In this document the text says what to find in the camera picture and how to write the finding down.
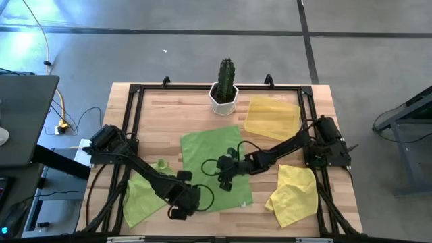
yellow cloth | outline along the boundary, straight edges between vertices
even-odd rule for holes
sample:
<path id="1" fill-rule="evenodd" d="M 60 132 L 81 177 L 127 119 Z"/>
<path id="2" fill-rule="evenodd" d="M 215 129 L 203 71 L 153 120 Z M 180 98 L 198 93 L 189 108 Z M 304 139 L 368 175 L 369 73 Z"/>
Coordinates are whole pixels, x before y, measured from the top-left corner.
<path id="1" fill-rule="evenodd" d="M 277 189 L 265 203 L 282 228 L 317 213 L 318 192 L 311 169 L 279 165 Z"/>

wooden table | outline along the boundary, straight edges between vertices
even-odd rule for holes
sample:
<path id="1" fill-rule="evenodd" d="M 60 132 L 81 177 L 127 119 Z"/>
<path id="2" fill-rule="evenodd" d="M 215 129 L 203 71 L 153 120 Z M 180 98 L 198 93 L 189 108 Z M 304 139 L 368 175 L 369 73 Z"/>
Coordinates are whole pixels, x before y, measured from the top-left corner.
<path id="1" fill-rule="evenodd" d="M 104 124 L 122 126 L 129 85 L 130 83 L 113 84 L 105 112 Z M 332 117 L 337 124 L 330 87 L 328 85 L 314 85 L 312 88 L 317 115 L 323 114 Z M 287 91 L 240 91 L 235 112 L 228 117 L 222 117 L 213 113 L 207 93 L 207 90 L 146 90 L 138 129 L 138 139 L 140 140 L 138 154 L 141 158 L 148 163 L 154 163 L 160 158 L 165 159 L 169 162 L 169 166 L 174 171 L 177 171 L 182 168 L 181 135 L 232 124 L 239 125 L 243 139 L 252 141 L 261 148 L 270 148 L 280 141 L 244 131 L 243 123 L 248 111 L 250 97 L 252 95 L 263 95 L 298 104 L 295 92 L 291 94 L 291 92 Z M 136 99 L 133 102 L 132 111 L 135 111 Z M 133 119 L 134 112 L 131 112 L 130 129 Z M 245 150 L 248 153 L 252 152 L 254 148 L 246 145 Z M 280 159 L 277 163 L 304 167 L 302 151 L 296 151 Z M 77 230 L 85 227 L 85 205 L 88 189 L 99 167 L 92 169 L 90 174 Z M 277 188 L 277 168 L 278 166 L 273 166 L 268 172 L 250 177 L 253 204 L 248 205 L 246 208 L 228 209 L 214 213 L 195 213 L 186 221 L 174 221 L 167 217 L 168 206 L 166 206 L 132 229 L 129 229 L 123 220 L 121 234 L 319 236 L 316 215 L 281 229 L 275 215 L 264 208 L 265 202 Z M 353 228 L 361 232 L 360 217 L 349 175 L 340 168 L 329 167 L 328 170 L 336 206 Z M 112 171 L 112 165 L 106 166 L 95 184 L 90 202 L 90 220 L 96 216 L 107 199 Z M 111 213 L 110 229 L 115 221 L 116 207 L 117 205 L 114 206 Z M 325 203 L 323 203 L 323 211 L 327 229 L 330 230 L 329 215 Z"/>

white cable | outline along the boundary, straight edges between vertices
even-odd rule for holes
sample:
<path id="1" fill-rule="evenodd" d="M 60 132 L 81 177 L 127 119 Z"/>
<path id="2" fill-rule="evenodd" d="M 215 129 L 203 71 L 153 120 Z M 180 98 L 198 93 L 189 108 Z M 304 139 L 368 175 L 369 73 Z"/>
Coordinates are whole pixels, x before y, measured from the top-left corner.
<path id="1" fill-rule="evenodd" d="M 38 25 L 39 25 L 40 31 L 42 31 L 43 38 L 45 39 L 45 45 L 47 46 L 47 61 L 49 61 L 49 46 L 48 46 L 47 36 L 45 35 L 45 31 L 43 31 L 41 23 L 39 23 L 39 20 L 36 18 L 33 11 L 30 9 L 28 4 L 26 3 L 26 0 L 22 0 L 22 2 L 26 5 L 26 7 L 28 8 L 28 11 L 30 11 L 30 13 L 33 15 L 34 20 L 36 20 L 36 23 L 38 23 Z M 49 75 L 48 66 L 45 65 L 45 67 L 46 67 L 47 75 Z"/>

potted cactus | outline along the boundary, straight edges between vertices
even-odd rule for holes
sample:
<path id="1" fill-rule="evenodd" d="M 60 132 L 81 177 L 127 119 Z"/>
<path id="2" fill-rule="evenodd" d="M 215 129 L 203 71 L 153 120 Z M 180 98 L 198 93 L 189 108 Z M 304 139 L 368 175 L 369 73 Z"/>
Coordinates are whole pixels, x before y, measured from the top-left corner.
<path id="1" fill-rule="evenodd" d="M 221 62 L 217 82 L 211 86 L 209 97 L 213 111 L 218 115 L 227 116 L 236 108 L 238 88 L 234 86 L 234 63 L 227 58 Z"/>

cactus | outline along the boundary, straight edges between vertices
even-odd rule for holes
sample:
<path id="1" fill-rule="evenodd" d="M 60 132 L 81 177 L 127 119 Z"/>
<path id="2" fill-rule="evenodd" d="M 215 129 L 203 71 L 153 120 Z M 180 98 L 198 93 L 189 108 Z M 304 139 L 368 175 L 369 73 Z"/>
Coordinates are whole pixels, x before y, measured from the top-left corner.
<path id="1" fill-rule="evenodd" d="M 227 58 L 221 62 L 219 68 L 219 77 L 217 79 L 217 92 L 216 97 L 219 103 L 231 102 L 235 93 L 233 93 L 232 86 L 234 85 L 235 74 L 234 63 L 231 59 Z"/>

